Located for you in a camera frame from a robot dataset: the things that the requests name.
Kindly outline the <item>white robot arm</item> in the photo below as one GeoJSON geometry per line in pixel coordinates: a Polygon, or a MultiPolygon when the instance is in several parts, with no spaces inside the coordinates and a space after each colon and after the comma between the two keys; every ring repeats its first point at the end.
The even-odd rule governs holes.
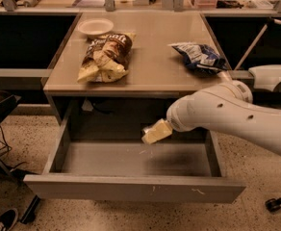
{"type": "Polygon", "coordinates": [[[281,110],[257,106],[241,81],[224,82],[186,95],[170,105],[166,118],[143,130],[152,144],[172,134],[205,128],[232,135],[281,156],[281,110]]]}

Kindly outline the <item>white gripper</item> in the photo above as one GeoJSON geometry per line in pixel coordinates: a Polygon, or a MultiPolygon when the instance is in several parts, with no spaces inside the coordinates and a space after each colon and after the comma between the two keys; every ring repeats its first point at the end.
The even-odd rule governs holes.
{"type": "Polygon", "coordinates": [[[186,97],[180,98],[172,103],[166,112],[166,120],[160,119],[149,126],[150,130],[142,136],[142,141],[152,144],[172,134],[172,128],[177,132],[188,132],[192,129],[190,125],[191,114],[188,109],[189,100],[186,97]]]}

